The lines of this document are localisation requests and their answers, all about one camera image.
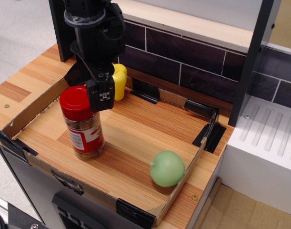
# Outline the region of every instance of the jar label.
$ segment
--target jar label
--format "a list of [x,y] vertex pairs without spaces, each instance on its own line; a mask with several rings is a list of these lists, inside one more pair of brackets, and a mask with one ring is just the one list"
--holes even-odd
[[94,127],[87,130],[68,130],[72,145],[81,152],[93,152],[100,149],[104,143],[100,121],[97,122]]

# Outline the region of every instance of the green ball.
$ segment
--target green ball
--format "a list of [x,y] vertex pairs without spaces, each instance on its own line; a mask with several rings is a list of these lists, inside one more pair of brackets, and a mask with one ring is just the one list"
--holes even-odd
[[151,163],[151,178],[161,187],[171,187],[180,181],[185,166],[178,154],[166,150],[158,153]]

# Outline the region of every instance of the red cap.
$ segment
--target red cap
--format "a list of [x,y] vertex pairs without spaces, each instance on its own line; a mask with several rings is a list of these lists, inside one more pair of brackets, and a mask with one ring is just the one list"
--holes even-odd
[[86,86],[66,89],[60,95],[60,106],[64,116],[72,121],[83,121],[95,114],[90,109]]

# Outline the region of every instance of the dark tile wall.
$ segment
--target dark tile wall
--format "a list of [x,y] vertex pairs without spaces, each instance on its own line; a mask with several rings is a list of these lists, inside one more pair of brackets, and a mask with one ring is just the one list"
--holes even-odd
[[125,66],[233,103],[245,54],[132,21],[125,39]]
[[291,108],[291,55],[263,48],[252,95]]

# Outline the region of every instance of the spice jar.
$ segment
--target spice jar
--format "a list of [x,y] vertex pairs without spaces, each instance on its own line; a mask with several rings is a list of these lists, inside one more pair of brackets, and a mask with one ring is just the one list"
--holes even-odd
[[100,113],[90,109],[86,87],[66,89],[60,96],[60,106],[75,155],[82,160],[100,156],[104,147]]

